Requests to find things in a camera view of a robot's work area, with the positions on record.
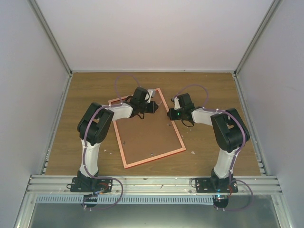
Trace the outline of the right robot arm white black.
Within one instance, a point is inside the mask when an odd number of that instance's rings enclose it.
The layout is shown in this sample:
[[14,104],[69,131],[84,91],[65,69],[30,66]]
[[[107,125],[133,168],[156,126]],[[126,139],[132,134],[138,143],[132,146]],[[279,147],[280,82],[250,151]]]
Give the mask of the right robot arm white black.
[[210,186],[215,192],[222,192],[232,181],[236,158],[250,139],[249,131],[236,108],[227,110],[196,107],[188,93],[174,96],[174,107],[169,109],[170,120],[188,121],[194,124],[212,126],[220,148],[216,165],[211,171]]

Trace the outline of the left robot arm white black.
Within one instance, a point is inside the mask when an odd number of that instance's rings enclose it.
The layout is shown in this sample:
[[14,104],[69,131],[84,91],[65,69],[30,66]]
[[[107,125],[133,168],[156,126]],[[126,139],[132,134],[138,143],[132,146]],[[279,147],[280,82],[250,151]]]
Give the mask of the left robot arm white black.
[[154,95],[154,89],[138,87],[133,95],[120,99],[117,104],[90,104],[77,126],[82,143],[82,161],[77,177],[82,179],[81,186],[86,191],[92,192],[98,186],[95,177],[98,176],[99,148],[107,136],[111,122],[135,116],[143,119],[145,113],[155,113],[159,106],[151,100]]

